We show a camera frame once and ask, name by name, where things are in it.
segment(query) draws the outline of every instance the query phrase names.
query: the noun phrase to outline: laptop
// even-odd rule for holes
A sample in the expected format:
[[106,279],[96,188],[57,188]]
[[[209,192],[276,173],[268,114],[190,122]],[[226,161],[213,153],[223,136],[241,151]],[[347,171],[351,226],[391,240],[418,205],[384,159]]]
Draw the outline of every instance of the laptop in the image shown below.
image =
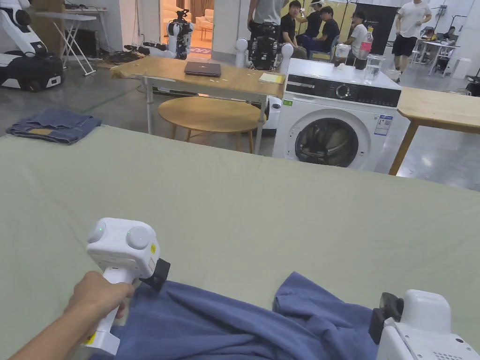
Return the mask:
[[185,73],[188,75],[220,77],[222,76],[222,68],[220,64],[189,61],[185,66]]

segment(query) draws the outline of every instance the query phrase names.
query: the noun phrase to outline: desk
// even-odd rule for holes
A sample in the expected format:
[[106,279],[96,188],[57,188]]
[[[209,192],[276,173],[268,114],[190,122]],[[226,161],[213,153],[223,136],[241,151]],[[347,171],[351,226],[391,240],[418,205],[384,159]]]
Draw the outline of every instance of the desk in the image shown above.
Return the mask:
[[1,359],[98,269],[85,239],[104,216],[151,225],[170,280],[266,309],[292,271],[370,308],[441,293],[480,348],[477,192],[106,126],[71,146],[3,136],[0,167]]
[[435,41],[423,41],[423,42],[425,44],[425,47],[423,48],[420,59],[423,59],[423,56],[425,55],[425,52],[427,51],[427,46],[428,45],[438,47],[438,51],[437,51],[437,53],[435,55],[435,58],[433,59],[433,62],[432,62],[432,67],[430,68],[430,72],[428,73],[429,76],[432,74],[433,70],[435,69],[435,66],[437,64],[437,60],[440,57],[440,53],[441,53],[443,48],[458,49],[460,47],[460,46],[454,46],[454,45],[443,45],[443,44],[441,44],[439,42],[435,42]]
[[283,97],[284,85],[260,82],[259,79],[263,75],[263,71],[236,68],[228,65],[222,65],[221,77],[186,75],[184,72],[186,64],[187,62],[183,60],[147,56],[143,59],[116,66],[110,71],[114,78],[144,77],[147,87],[149,134],[154,132],[153,86],[262,104],[255,140],[255,154],[258,154],[264,125],[266,99],[268,96],[275,96],[281,99]]
[[[63,27],[65,29],[67,29],[67,37],[65,37],[65,34],[63,33],[63,31],[61,31],[58,28],[57,24],[53,21],[53,24],[55,25],[57,31],[59,32],[60,36],[62,37],[62,39],[64,41],[63,51],[61,52],[61,56],[63,57],[63,66],[64,67],[65,67],[65,64],[68,60],[68,57],[69,57],[70,53],[72,53],[72,55],[75,56],[75,58],[77,59],[77,62],[82,67],[82,69],[85,73],[85,76],[93,74],[94,72],[96,72],[96,70],[93,70],[92,65],[88,62],[87,57],[85,56],[82,49],[80,49],[80,47],[78,46],[78,44],[75,40],[75,36],[77,35],[77,31],[78,31],[78,28],[80,26],[80,23],[84,22],[84,21],[95,20],[96,17],[86,16],[86,15],[78,15],[78,14],[68,14],[68,13],[64,13],[64,12],[36,12],[35,15],[41,16],[41,17],[47,17],[47,18],[50,18],[50,19],[60,19],[62,21]],[[72,22],[70,27],[68,27],[67,24],[66,24],[67,20]],[[78,56],[73,51],[73,48],[72,48],[73,45],[75,45],[77,47],[78,51],[82,55],[82,58],[85,60],[86,65],[90,68],[90,70],[88,70],[88,68],[85,69],[81,60],[78,58]]]
[[480,98],[404,87],[398,112],[410,120],[390,168],[396,175],[419,126],[480,134]]
[[68,14],[92,14],[98,15],[100,23],[102,24],[103,34],[105,35],[105,41],[107,42],[107,51],[111,51],[110,41],[108,39],[107,26],[105,24],[104,14],[108,11],[107,8],[98,8],[96,6],[87,6],[85,8],[65,9],[64,12]]

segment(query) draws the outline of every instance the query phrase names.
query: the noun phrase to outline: round wooden table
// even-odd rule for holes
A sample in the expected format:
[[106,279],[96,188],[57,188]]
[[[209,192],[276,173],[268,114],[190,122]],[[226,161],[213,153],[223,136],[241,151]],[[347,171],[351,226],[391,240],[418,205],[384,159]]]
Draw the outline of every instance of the round wooden table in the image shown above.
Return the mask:
[[237,151],[241,151],[241,133],[248,133],[250,153],[253,153],[252,130],[258,126],[258,108],[241,101],[209,97],[182,97],[164,102],[158,107],[162,118],[172,124],[171,138],[175,139],[177,126],[187,129],[186,142],[192,130],[223,132],[237,135]]

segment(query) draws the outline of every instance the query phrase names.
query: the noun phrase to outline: human hand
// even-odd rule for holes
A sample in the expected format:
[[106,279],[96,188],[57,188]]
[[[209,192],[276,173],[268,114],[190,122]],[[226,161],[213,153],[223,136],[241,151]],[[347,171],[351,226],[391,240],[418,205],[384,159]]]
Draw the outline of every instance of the human hand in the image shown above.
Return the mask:
[[64,312],[83,307],[91,311],[98,322],[119,306],[116,317],[120,319],[125,310],[123,300],[134,292],[132,284],[111,284],[101,274],[89,271],[73,288],[73,295]]

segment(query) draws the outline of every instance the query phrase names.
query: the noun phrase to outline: man in black shirt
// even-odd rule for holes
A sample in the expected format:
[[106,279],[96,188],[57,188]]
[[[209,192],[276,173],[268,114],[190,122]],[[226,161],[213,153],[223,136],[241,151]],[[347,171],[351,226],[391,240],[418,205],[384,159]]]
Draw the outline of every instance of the man in black shirt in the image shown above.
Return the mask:
[[294,59],[307,59],[307,51],[297,44],[295,38],[295,18],[299,15],[301,3],[298,0],[293,0],[288,8],[288,14],[282,17],[280,21],[280,44],[289,43],[293,46]]
[[330,6],[324,7],[321,10],[322,20],[325,22],[322,30],[322,37],[310,39],[303,38],[303,46],[310,51],[320,51],[330,53],[332,49],[333,40],[340,35],[340,29],[337,22],[333,19],[333,9]]
[[302,37],[308,36],[312,39],[316,38],[320,33],[320,26],[322,25],[322,6],[324,0],[313,0],[310,6],[313,11],[306,18],[298,17],[297,21],[300,24],[308,23],[307,31],[304,34],[297,36],[297,42],[301,45]]

